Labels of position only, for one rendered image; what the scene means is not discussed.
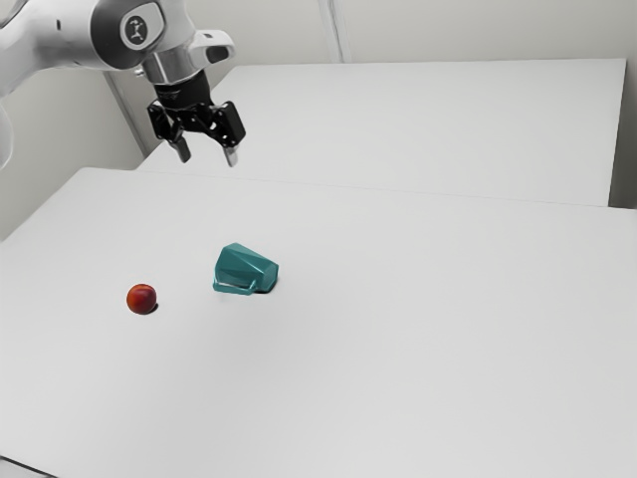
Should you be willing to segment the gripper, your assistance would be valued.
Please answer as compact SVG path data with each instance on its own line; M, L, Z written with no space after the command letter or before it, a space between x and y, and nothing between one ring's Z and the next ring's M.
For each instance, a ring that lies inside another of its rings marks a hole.
M238 163L238 148L246 130L233 102L213 105L206 74L173 85L154 85L157 101L147 107L152 130L176 151L182 163L191 158L185 130L199 131L223 149L230 167Z

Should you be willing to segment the red apple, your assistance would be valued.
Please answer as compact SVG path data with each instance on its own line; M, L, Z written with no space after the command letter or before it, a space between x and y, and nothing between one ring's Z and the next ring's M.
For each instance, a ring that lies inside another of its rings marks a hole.
M157 306L157 294L147 284L136 284L126 294L126 305L130 311L139 315L151 313Z

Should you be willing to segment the teal faceted mug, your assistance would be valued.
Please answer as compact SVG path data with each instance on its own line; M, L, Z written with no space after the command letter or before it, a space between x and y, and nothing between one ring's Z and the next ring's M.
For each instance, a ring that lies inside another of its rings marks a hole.
M239 244L222 248L214 268L212 287L215 291L250 296L268 294L276 286L279 265Z

